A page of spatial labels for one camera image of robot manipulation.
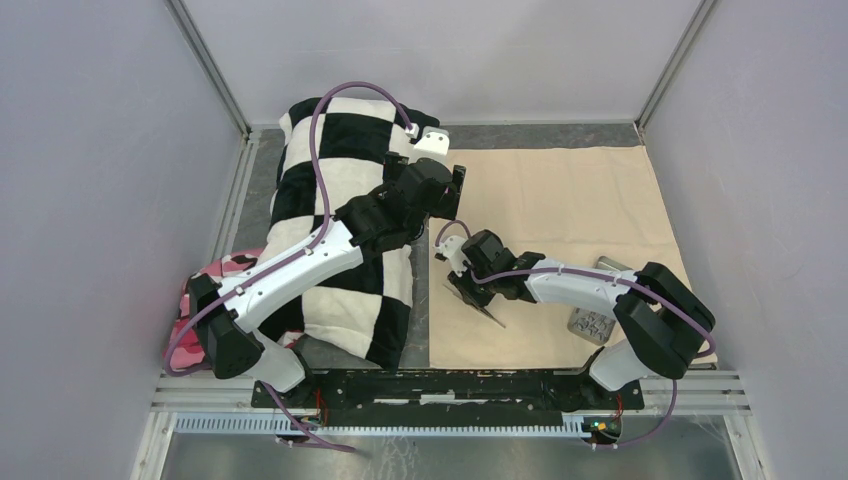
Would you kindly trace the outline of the steel tweezers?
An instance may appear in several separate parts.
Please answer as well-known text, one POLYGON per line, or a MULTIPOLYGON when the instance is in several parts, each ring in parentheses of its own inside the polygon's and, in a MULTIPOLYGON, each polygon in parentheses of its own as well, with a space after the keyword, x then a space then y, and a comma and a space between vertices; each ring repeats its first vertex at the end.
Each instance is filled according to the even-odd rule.
POLYGON ((483 315, 486 318, 493 321, 499 327, 501 327, 503 329, 506 328, 506 325, 503 322, 498 320, 491 312, 489 312, 484 306, 480 305, 476 300, 474 300, 471 297, 469 297, 468 295, 465 295, 465 294, 462 294, 462 293, 458 293, 457 297, 459 299, 461 299, 465 305, 468 305, 469 307, 473 308, 475 311, 477 311, 481 315, 483 315))
POLYGON ((486 295, 480 296, 474 293, 468 293, 458 289, 453 285, 444 284, 443 287, 448 290, 453 296, 461 300, 465 305, 473 308, 475 311, 493 318, 493 315, 487 310, 487 305, 491 301, 486 295))

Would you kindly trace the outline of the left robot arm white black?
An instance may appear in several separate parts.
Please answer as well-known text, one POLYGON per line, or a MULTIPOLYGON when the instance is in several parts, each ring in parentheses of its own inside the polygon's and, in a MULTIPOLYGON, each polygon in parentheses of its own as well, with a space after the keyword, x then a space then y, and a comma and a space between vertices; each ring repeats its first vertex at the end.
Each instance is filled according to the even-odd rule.
POLYGON ((384 183, 338 207, 306 239, 238 275, 189 279, 188 325, 204 352, 202 369, 218 379, 249 375, 272 386, 288 406, 306 405, 313 379, 294 351, 261 333, 262 323, 330 277, 410 244, 429 218, 455 219, 465 176, 462 165, 390 153, 384 183))

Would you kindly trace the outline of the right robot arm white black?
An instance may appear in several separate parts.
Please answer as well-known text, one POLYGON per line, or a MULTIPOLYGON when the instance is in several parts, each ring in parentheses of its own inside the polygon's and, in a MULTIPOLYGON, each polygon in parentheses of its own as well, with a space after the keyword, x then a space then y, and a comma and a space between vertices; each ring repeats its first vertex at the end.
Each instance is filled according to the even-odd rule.
POLYGON ((435 257, 450 266, 459 298, 485 313, 492 300, 563 304, 613 318, 623 339, 600 348, 577 382, 580 400, 602 408, 626 384, 656 374, 679 380, 697 358, 713 354, 715 317, 665 265, 639 270, 576 267, 538 252, 514 255, 489 230, 435 242, 435 257))

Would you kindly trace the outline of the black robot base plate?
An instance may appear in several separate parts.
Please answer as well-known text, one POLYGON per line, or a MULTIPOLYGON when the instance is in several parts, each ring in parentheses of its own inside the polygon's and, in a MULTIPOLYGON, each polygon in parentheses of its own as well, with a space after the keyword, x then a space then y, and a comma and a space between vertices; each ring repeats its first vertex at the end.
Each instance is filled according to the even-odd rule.
POLYGON ((327 408, 328 427, 557 426, 563 414, 645 406, 638 381, 610 392, 579 369, 330 369, 281 399, 289 411, 327 408))

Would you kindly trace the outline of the beige surgical wrap cloth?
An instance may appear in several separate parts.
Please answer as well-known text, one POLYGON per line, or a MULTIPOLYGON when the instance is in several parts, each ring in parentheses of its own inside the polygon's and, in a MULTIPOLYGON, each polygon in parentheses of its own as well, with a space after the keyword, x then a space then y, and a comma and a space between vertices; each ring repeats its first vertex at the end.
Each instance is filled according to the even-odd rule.
MULTIPOLYGON (((459 226, 430 224, 432 238, 490 230, 514 254, 539 252, 591 267, 603 256, 629 268, 686 270, 644 147, 454 150, 466 170, 459 226)), ((429 356, 440 369, 579 367, 595 351, 567 327, 568 305, 495 298, 503 329, 443 285, 450 266, 429 264, 429 356)))

